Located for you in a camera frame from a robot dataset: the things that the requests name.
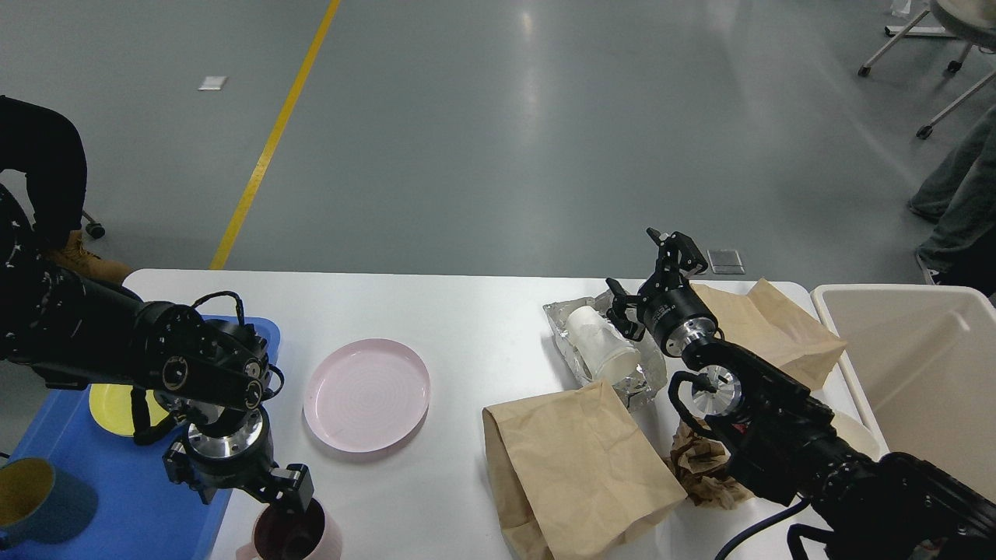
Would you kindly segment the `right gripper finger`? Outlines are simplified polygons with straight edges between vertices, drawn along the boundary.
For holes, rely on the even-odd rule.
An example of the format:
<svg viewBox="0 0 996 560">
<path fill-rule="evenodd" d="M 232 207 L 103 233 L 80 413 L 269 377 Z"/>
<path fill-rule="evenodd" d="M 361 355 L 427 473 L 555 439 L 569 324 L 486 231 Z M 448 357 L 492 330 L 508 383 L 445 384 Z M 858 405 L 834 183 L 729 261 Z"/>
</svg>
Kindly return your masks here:
<svg viewBox="0 0 996 560">
<path fill-rule="evenodd" d="M 688 278 L 707 272 L 707 258 L 693 238 L 684 233 L 663 234 L 655 228 L 645 229 L 658 249 L 654 272 L 645 281 L 645 291 L 662 292 L 688 286 Z"/>
<path fill-rule="evenodd" d="M 611 305 L 607 309 L 607 320 L 616 330 L 630 341 L 642 341 L 645 327 L 644 311 L 647 309 L 647 294 L 641 285 L 636 294 L 630 294 L 615 278 L 607 278 Z"/>
</svg>

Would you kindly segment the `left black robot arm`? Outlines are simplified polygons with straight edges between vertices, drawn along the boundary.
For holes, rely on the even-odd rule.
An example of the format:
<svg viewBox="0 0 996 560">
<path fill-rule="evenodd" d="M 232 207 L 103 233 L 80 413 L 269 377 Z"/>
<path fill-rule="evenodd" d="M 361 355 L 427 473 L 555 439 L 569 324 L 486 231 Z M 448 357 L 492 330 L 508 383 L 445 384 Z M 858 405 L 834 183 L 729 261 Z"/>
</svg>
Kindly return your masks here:
<svg viewBox="0 0 996 560">
<path fill-rule="evenodd" d="M 234 292 L 233 321 L 196 305 L 145 302 L 125 288 L 40 255 L 22 207 L 2 191 L 2 358 L 29 366 L 55 390 L 131 387 L 134 412 L 152 390 L 184 427 L 163 455 L 167 476 L 204 503 L 237 488 L 284 513 L 305 513 L 314 483 L 305 464 L 274 458 L 264 403 L 276 396 L 269 341 Z"/>
</svg>

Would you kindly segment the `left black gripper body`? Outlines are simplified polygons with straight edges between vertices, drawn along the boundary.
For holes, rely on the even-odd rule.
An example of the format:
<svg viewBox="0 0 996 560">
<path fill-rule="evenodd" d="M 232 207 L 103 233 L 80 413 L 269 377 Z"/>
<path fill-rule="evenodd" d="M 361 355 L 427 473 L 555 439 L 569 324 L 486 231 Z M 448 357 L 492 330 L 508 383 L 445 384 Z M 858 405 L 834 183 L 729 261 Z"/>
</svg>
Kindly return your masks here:
<svg viewBox="0 0 996 560">
<path fill-rule="evenodd" d="M 275 503 L 278 485 L 269 415 L 263 408 L 249 412 L 242 428 L 227 436 L 209 436 L 189 425 L 163 454 L 163 465 L 174 485 L 186 485 L 203 504 L 220 490 L 241 489 L 262 503 Z"/>
</svg>

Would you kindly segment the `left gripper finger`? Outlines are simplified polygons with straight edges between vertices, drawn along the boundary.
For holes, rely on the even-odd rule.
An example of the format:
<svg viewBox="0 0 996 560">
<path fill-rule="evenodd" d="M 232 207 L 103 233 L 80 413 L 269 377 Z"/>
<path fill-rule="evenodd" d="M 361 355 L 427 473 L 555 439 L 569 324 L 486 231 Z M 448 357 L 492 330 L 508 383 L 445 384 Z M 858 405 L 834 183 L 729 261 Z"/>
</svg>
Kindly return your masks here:
<svg viewBox="0 0 996 560">
<path fill-rule="evenodd" d="M 285 513 L 306 513 L 313 497 L 312 472 L 306 464 L 273 467 L 265 474 L 261 485 L 261 501 Z"/>
</svg>

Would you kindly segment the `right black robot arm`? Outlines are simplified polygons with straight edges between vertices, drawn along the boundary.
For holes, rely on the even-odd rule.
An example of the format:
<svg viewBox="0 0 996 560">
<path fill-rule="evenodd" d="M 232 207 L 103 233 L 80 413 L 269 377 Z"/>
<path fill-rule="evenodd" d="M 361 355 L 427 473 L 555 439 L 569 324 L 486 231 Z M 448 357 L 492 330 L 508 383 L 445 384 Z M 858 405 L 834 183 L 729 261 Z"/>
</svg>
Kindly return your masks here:
<svg viewBox="0 0 996 560">
<path fill-rule="evenodd" d="M 689 277 L 707 259 L 684 233 L 647 228 L 657 246 L 654 272 L 637 293 L 608 278 L 608 321 L 626 339 L 650 334 L 663 355 L 680 359 L 668 399 L 698 436 L 722 443 L 727 472 L 754 496 L 782 504 L 729 540 L 725 559 L 755 534 L 812 508 L 825 528 L 787 529 L 793 559 L 806 540 L 829 559 L 992 559 L 994 504 L 931 462 L 908 453 L 878 460 L 837 435 L 828 405 L 782 369 L 727 341 Z"/>
</svg>

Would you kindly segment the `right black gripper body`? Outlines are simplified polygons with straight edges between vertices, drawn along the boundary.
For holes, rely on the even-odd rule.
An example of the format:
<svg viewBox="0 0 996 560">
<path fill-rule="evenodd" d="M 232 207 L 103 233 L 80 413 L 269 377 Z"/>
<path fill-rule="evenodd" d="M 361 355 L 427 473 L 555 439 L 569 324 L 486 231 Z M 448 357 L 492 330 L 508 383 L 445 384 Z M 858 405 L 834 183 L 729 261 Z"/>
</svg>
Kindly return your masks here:
<svg viewBox="0 0 996 560">
<path fill-rule="evenodd" d="M 718 319 L 690 285 L 666 288 L 652 283 L 638 290 L 638 323 L 663 355 L 679 358 L 694 341 L 717 337 Z"/>
</svg>

